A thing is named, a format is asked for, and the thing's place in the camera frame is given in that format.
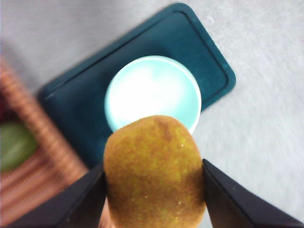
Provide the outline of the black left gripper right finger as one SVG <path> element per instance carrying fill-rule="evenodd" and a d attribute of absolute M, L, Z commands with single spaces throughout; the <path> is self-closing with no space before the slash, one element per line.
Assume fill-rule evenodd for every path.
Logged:
<path fill-rule="evenodd" d="M 214 228 L 302 228 L 304 224 L 203 160 L 205 201 Z"/>

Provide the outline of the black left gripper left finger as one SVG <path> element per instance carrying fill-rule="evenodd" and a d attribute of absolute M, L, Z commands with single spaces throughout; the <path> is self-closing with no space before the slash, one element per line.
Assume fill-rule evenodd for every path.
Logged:
<path fill-rule="evenodd" d="M 60 194 L 7 227 L 97 228 L 105 198 L 105 173 L 100 163 Z"/>

